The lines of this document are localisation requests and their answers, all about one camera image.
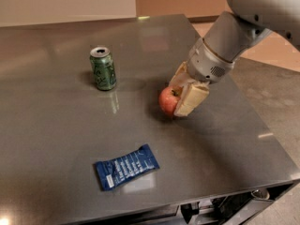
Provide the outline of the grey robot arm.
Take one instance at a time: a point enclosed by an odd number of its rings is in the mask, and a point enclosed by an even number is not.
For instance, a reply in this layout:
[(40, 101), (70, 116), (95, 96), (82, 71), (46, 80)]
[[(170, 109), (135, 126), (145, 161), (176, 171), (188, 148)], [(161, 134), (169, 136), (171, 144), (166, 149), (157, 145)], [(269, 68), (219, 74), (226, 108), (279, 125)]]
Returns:
[(300, 0), (227, 0), (204, 37), (170, 81), (172, 98), (166, 113), (187, 116), (209, 95), (209, 85), (234, 68), (237, 58), (275, 32), (300, 50)]

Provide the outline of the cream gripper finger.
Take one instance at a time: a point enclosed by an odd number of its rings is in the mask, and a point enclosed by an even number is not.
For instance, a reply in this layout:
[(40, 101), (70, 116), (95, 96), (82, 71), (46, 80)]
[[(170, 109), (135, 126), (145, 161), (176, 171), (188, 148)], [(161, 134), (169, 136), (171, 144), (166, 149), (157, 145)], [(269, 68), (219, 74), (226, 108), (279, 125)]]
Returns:
[(209, 86), (206, 82), (192, 82), (183, 87), (174, 115), (177, 117), (188, 116), (209, 95)]
[(188, 65), (186, 62), (183, 62), (170, 80), (169, 86), (175, 96), (183, 96), (187, 92), (190, 82), (191, 77), (188, 73)]

